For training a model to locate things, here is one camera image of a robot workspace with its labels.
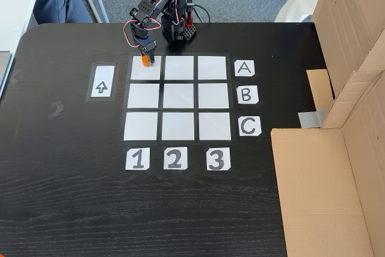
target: wooden tabletop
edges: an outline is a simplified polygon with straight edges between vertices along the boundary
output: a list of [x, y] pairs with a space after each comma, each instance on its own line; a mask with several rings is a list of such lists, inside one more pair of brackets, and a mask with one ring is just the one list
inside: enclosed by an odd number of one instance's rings
[[[198, 24], [191, 44], [159, 54], [254, 60], [262, 135], [230, 147], [231, 169], [206, 170], [189, 146], [184, 171], [126, 171], [123, 103], [130, 48], [123, 25], [50, 24], [21, 39], [0, 103], [0, 254], [9, 256], [286, 256], [272, 128], [299, 128], [315, 111], [307, 69], [324, 69], [312, 23]], [[95, 62], [119, 62], [111, 102], [86, 102]]]

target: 3x3 grid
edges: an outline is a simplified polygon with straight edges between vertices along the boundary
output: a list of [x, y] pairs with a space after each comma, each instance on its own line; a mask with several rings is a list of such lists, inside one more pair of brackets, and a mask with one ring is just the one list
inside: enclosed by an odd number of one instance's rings
[[133, 56], [123, 141], [231, 141], [232, 90], [226, 56]]

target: white desk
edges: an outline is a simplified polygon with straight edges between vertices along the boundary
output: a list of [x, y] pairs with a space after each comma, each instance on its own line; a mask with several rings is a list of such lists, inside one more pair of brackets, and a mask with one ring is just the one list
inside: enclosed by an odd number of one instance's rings
[[[36, 0], [0, 0], [0, 51], [13, 55], [23, 33], [26, 31]], [[5, 72], [9, 74], [10, 66]]]

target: gray tape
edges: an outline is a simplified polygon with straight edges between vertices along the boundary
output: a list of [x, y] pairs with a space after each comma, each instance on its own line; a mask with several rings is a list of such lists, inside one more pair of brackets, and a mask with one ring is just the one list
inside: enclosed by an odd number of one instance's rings
[[56, 112], [53, 114], [50, 114], [48, 116], [48, 119], [53, 119], [54, 117], [60, 116], [64, 112], [64, 105], [61, 104], [61, 101], [57, 101], [51, 104], [51, 107], [54, 108], [56, 107]]
[[10, 82], [12, 82], [12, 84], [15, 84], [17, 83], [17, 79], [14, 78], [17, 74], [19, 74], [20, 72], [22, 72], [21, 69], [15, 69], [14, 72], [12, 73], [11, 75], [11, 79], [10, 79]]
[[326, 109], [326, 108], [317, 110], [318, 120], [319, 120], [319, 127], [321, 127], [321, 125], [324, 122], [324, 119], [326, 118], [326, 115], [327, 115], [328, 112], [329, 112], [329, 110]]
[[307, 111], [305, 113], [298, 113], [302, 128], [320, 128], [324, 121], [328, 110], [321, 109], [317, 111]]
[[298, 113], [302, 128], [319, 128], [319, 119], [316, 111]]

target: number 1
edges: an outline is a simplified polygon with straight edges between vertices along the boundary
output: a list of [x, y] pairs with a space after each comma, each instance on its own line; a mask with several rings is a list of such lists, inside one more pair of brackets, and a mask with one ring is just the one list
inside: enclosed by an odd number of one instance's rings
[[142, 163], [142, 149], [140, 149], [138, 152], [134, 153], [132, 156], [135, 158], [136, 156], [138, 157], [138, 164], [133, 166], [134, 169], [143, 169], [144, 166], [141, 164]]

